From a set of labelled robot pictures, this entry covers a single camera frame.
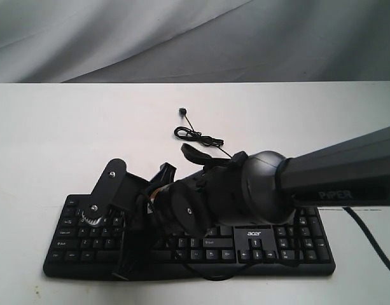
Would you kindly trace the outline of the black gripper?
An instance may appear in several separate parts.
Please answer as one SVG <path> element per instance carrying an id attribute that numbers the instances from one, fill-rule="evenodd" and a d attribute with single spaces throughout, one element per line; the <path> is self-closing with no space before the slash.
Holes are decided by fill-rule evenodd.
<path id="1" fill-rule="evenodd" d="M 129 171 L 123 178 L 122 238 L 113 275 L 119 279 L 149 280 L 157 267 L 154 247 L 163 233 L 184 231 L 204 237 L 214 216 L 204 194 L 205 171 L 175 180 L 176 168 L 164 163 L 146 180 Z"/>

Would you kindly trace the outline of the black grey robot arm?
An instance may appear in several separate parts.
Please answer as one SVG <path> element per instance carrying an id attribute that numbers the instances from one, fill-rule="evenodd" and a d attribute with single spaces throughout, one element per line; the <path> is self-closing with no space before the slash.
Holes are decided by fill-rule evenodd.
<path id="1" fill-rule="evenodd" d="M 294 248 L 279 263 L 291 268 L 308 259 L 300 253 L 300 215 L 304 208 L 341 207 L 360 227 L 390 271 L 390 260 L 354 207 L 390 206 L 390 127 L 297 158 L 274 151 L 238 152 L 213 158 L 189 144 L 181 151 L 198 171 L 139 191 L 135 217 L 127 223 L 115 274 L 130 277 L 159 241 L 184 231 L 205 237 L 218 225 L 294 224 Z"/>

